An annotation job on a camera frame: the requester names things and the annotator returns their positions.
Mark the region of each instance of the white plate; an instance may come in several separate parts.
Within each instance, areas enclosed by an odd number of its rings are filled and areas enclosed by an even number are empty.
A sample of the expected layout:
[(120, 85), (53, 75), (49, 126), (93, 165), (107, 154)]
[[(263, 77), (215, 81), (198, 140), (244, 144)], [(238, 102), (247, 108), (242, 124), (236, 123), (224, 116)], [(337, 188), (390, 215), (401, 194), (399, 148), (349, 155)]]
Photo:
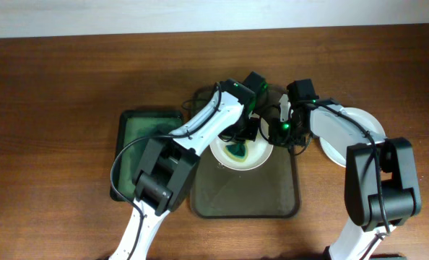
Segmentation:
[[(261, 129), (263, 130), (264, 135), (268, 137), (269, 125), (264, 119), (261, 119)], [(236, 162), (226, 155), (226, 152), (224, 151), (224, 147), (229, 144), (234, 144), (234, 142), (224, 142), (219, 137), (216, 137), (216, 139), (209, 144), (209, 148), (218, 162), (233, 170), (253, 170), (254, 168), (259, 167), (266, 162), (267, 158), (269, 158), (272, 153), (272, 148), (274, 148), (273, 145), (264, 140), (258, 131), (255, 142), (246, 142), (248, 155), (245, 161)]]
[[(356, 120), (359, 124), (363, 125), (370, 131), (374, 131), (378, 134), (385, 135), (385, 131), (381, 126), (380, 122), (376, 120), (374, 116), (369, 114), (368, 112), (359, 109), (359, 108), (344, 108), (347, 112), (347, 115), (354, 120)], [(346, 158), (344, 158), (339, 152), (333, 148), (327, 141), (322, 138), (319, 138), (319, 141), (322, 146), (322, 150), (325, 152), (327, 157), (330, 158), (334, 163), (339, 166), (346, 167)]]

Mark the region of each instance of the wooden table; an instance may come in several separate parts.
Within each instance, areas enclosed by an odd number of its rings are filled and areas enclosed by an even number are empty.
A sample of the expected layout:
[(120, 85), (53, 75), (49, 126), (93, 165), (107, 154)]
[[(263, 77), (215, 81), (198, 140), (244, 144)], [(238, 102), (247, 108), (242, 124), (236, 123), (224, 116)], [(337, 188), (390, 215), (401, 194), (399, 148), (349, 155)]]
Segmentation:
[[(250, 71), (372, 113), (415, 151), (422, 212), (376, 253), (429, 259), (429, 25), (0, 40), (0, 259), (96, 259), (131, 207), (109, 197), (118, 118), (178, 108), (199, 87)], [(314, 142), (298, 159), (291, 220), (203, 220), (187, 201), (149, 256), (260, 259), (320, 254), (347, 220), (343, 168)]]

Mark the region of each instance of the black cable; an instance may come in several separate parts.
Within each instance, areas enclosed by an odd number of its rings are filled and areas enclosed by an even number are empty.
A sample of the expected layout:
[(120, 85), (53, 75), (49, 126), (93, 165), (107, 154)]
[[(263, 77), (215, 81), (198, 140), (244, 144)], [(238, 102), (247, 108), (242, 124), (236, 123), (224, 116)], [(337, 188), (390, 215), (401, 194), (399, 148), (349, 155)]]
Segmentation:
[(302, 153), (304, 153), (304, 151), (306, 151), (306, 149), (308, 149), (308, 146), (311, 143), (312, 139), (313, 139), (312, 134), (309, 134), (308, 141), (306, 142), (306, 145), (304, 146), (304, 148), (299, 153), (294, 154), (294, 156), (298, 156), (298, 155), (301, 155)]
[(364, 260), (364, 258), (367, 257), (367, 255), (371, 252), (372, 248), (376, 245), (376, 243), (378, 242), (378, 240), (383, 240), (384, 239), (384, 237), (383, 237), (384, 235), (386, 236), (386, 233), (377, 233), (377, 234), (375, 234), (375, 238), (372, 239), (372, 241), (368, 245), (367, 250), (365, 250), (365, 252), (362, 255), (362, 257), (360, 258), (360, 260)]
[(235, 138), (235, 134), (234, 135), (232, 135), (229, 139), (227, 139), (227, 140), (224, 140), (223, 138), (221, 138), (221, 136), (219, 136), (219, 138), (221, 139), (221, 141), (223, 141), (223, 142), (230, 142), (230, 141), (232, 141), (232, 140), (234, 140), (234, 138)]
[(129, 142), (125, 147), (123, 147), (123, 149), (117, 154), (115, 160), (113, 161), (112, 167), (110, 169), (110, 186), (113, 190), (113, 192), (115, 192), (117, 195), (119, 195), (125, 202), (128, 202), (133, 208), (136, 209), (136, 211), (138, 211), (139, 213), (139, 218), (140, 218), (140, 222), (139, 222), (139, 227), (137, 230), (137, 234), (136, 234), (136, 239), (134, 240), (134, 244), (133, 244), (133, 248), (131, 249), (129, 255), (128, 255), (128, 260), (131, 259), (134, 250), (137, 247), (137, 242), (139, 240), (139, 236), (141, 234), (141, 229), (142, 229), (142, 223), (144, 222), (144, 213), (142, 212), (142, 210), (132, 201), (130, 201), (128, 198), (126, 198), (126, 196), (124, 196), (115, 186), (115, 184), (113, 183), (113, 173), (115, 172), (115, 168), (118, 164), (118, 161), (121, 159), (121, 157), (123, 156), (123, 154), (125, 153), (125, 151), (127, 151), (130, 147), (132, 147), (134, 144), (136, 144), (137, 142), (140, 141), (144, 141), (147, 139), (161, 139), (161, 138), (171, 138), (171, 139), (176, 139), (176, 138), (186, 138), (186, 137), (190, 137), (192, 134), (196, 133), (198, 130), (200, 130), (215, 114), (216, 112), (218, 112), (220, 104), (221, 104), (221, 86), (219, 83), (216, 83), (214, 85), (213, 91), (212, 91), (212, 95), (215, 92), (215, 90), (218, 89), (218, 101), (216, 106), (214, 107), (213, 112), (207, 117), (207, 119), (205, 119), (205, 121), (203, 121), (203, 123), (201, 123), (199, 126), (197, 126), (194, 130), (192, 131), (188, 131), (186, 134), (183, 135), (174, 135), (174, 134), (160, 134), (160, 135), (154, 135), (154, 136), (141, 136), (138, 137), (134, 140), (132, 140), (131, 142)]
[(376, 188), (377, 188), (377, 192), (378, 192), (378, 203), (380, 204), (381, 219), (383, 220), (383, 224), (386, 228), (386, 233), (387, 233), (387, 235), (389, 235), (391, 233), (391, 231), (389, 229), (388, 218), (386, 217), (386, 209), (385, 209), (383, 194), (382, 194), (382, 190), (381, 190), (380, 160), (379, 160), (378, 153), (376, 150), (375, 141), (373, 140), (373, 137), (369, 134), (369, 131), (366, 131), (356, 120), (350, 118), (349, 116), (346, 116), (345, 114), (341, 113), (340, 111), (336, 111), (335, 109), (330, 108), (327, 105), (312, 102), (312, 101), (299, 101), (297, 104), (311, 104), (311, 105), (315, 105), (317, 107), (325, 108), (328, 111), (334, 113), (335, 115), (337, 115), (337, 116), (349, 121), (350, 123), (354, 124), (357, 128), (359, 128), (359, 130), (361, 130), (364, 133), (365, 138), (367, 138), (369, 140), (370, 145), (372, 146), (372, 150), (373, 150), (372, 151), (373, 159), (375, 160)]

